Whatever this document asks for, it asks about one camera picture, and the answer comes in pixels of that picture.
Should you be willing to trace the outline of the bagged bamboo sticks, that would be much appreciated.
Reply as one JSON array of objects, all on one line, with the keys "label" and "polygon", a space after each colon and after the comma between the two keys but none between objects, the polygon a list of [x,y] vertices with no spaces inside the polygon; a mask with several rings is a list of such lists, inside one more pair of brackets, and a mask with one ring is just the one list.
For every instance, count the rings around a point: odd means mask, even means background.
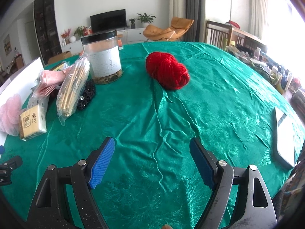
[{"label": "bagged bamboo sticks", "polygon": [[65,126],[65,121],[75,113],[89,72],[89,60],[86,55],[82,55],[75,61],[65,77],[56,99],[57,117],[62,126]]}]

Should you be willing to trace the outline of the pink mesh bath puff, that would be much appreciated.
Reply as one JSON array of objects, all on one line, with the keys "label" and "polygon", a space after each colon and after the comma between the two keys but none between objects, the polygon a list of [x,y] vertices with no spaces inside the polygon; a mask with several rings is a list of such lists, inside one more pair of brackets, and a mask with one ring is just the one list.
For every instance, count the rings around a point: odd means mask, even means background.
[{"label": "pink mesh bath puff", "polygon": [[1,132],[11,136],[18,136],[21,113],[21,97],[19,94],[15,94],[1,106]]}]

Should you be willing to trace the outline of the white tablet device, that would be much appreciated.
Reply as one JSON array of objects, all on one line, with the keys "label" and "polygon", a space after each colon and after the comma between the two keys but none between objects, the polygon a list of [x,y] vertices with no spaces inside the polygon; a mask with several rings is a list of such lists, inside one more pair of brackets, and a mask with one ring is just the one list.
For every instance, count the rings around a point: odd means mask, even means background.
[{"label": "white tablet device", "polygon": [[297,153],[292,118],[279,108],[274,108],[274,157],[286,169],[291,170],[297,165]]}]

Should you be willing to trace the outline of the white storage box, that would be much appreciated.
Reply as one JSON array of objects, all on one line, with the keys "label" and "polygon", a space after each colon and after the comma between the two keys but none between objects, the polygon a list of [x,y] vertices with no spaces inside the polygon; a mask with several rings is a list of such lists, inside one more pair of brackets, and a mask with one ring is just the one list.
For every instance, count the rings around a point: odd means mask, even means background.
[{"label": "white storage box", "polygon": [[[20,95],[23,105],[31,94],[31,89],[36,85],[36,80],[42,70],[42,61],[40,58],[37,58],[32,63],[14,73],[9,78],[8,85],[1,87],[1,106],[15,94]],[[7,136],[8,134],[1,132],[1,145],[4,145]]]}]

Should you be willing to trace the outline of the yellow black small box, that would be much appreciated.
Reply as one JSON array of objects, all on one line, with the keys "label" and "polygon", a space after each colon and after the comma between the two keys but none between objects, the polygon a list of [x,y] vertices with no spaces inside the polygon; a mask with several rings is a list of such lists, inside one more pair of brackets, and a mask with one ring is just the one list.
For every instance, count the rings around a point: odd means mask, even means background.
[{"label": "yellow black small box", "polygon": [[54,66],[51,71],[62,71],[64,69],[66,69],[67,67],[69,67],[69,62],[66,61],[62,61],[61,63],[57,64],[56,66]]}]

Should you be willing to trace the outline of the cardboard box on floor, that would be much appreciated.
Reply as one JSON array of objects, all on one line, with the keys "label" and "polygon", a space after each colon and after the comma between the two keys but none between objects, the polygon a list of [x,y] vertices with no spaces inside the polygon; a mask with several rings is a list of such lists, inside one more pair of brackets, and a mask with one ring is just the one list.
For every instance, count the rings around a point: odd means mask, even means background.
[{"label": "cardboard box on floor", "polygon": [[66,52],[62,52],[56,56],[53,56],[51,57],[49,60],[48,60],[48,64],[53,64],[53,63],[56,63],[56,62],[59,62],[59,61],[62,61],[62,60],[65,60],[67,58],[70,58],[72,56],[71,52],[70,51],[66,51]]}]

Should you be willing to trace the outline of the green satin tablecloth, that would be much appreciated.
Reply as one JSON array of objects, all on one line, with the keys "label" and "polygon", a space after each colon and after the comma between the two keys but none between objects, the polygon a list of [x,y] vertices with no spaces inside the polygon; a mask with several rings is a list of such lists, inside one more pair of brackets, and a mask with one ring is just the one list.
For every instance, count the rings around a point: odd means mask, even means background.
[{"label": "green satin tablecloth", "polygon": [[[146,71],[152,52],[173,55],[186,66],[189,83],[163,88]],[[115,152],[102,183],[93,190],[110,228],[193,228],[211,190],[204,185],[189,143],[198,138],[218,159],[245,168],[255,164],[271,196],[290,172],[274,158],[274,108],[292,118],[296,150],[304,127],[290,104],[261,75],[234,56],[208,44],[150,42],[120,51],[123,75],[96,87],[96,96],[65,126],[49,102],[47,132],[29,141],[8,136],[1,160],[16,155],[23,164],[12,184],[1,188],[22,219],[47,167],[85,159],[110,136]]]}]

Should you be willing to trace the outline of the dark glass display cabinet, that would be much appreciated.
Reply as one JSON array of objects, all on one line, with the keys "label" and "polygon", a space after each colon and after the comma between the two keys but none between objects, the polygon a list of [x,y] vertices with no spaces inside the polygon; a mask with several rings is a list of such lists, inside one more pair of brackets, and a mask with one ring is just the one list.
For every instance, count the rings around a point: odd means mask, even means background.
[{"label": "dark glass display cabinet", "polygon": [[62,53],[58,37],[54,0],[34,0],[34,26],[43,63]]}]

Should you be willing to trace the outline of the clear jar black lid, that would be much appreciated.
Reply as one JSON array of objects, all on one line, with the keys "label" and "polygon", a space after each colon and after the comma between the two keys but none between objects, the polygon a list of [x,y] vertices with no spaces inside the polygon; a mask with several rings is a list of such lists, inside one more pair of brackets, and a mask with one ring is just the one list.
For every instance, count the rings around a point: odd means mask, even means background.
[{"label": "clear jar black lid", "polygon": [[102,40],[84,46],[83,51],[90,62],[91,77],[96,84],[109,84],[123,75],[118,42]]}]

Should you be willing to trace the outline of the red yarn ball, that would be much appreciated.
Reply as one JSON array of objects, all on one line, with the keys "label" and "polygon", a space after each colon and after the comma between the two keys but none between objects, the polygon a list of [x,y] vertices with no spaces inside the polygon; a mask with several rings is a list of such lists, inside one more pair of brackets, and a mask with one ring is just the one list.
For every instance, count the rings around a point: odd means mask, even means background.
[{"label": "red yarn ball", "polygon": [[145,62],[147,73],[167,90],[180,90],[190,81],[185,65],[170,53],[152,52]]}]

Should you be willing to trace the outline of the black flat television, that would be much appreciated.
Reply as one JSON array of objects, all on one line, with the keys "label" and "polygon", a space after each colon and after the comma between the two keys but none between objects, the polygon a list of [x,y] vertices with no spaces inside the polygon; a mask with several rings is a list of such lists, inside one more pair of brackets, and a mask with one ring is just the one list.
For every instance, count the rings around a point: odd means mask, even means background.
[{"label": "black flat television", "polygon": [[113,10],[90,16],[93,33],[127,27],[126,10]]}]

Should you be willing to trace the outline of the white tv cabinet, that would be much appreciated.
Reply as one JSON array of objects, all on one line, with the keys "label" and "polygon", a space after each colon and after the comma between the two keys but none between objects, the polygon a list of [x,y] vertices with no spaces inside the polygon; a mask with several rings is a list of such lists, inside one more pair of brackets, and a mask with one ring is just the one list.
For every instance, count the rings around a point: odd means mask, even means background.
[{"label": "white tv cabinet", "polygon": [[97,43],[102,40],[121,40],[122,45],[147,42],[148,39],[144,36],[145,28],[125,29],[125,30],[108,30],[99,33],[81,37],[73,43],[69,43],[62,47],[62,52],[70,52],[72,55],[79,54],[84,50],[84,46]]}]

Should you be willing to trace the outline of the orange rocking lounge chair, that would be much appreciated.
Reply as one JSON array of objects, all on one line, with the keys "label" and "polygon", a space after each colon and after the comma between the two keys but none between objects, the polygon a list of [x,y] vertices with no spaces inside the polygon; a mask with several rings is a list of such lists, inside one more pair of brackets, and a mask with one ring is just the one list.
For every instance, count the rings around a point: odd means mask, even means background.
[{"label": "orange rocking lounge chair", "polygon": [[143,35],[151,41],[177,41],[186,34],[193,23],[192,19],[173,17],[170,27],[161,29],[149,24],[143,31]]}]

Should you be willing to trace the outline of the green potted plant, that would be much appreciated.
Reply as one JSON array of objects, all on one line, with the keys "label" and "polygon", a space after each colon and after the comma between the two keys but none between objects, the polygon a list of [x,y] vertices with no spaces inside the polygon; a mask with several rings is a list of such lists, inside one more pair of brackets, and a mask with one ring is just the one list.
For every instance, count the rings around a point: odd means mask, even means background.
[{"label": "green potted plant", "polygon": [[143,14],[138,13],[137,15],[138,15],[137,21],[141,22],[143,28],[146,28],[147,26],[149,26],[149,24],[152,24],[156,19],[156,16],[148,15],[146,13]]}]

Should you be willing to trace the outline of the grey curtain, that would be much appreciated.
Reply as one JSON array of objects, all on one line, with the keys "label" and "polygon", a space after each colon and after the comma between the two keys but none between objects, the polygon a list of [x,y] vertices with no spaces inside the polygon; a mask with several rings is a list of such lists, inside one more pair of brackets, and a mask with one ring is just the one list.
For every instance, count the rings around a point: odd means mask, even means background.
[{"label": "grey curtain", "polygon": [[186,0],[186,18],[194,20],[185,36],[188,42],[202,42],[205,25],[205,0]]}]

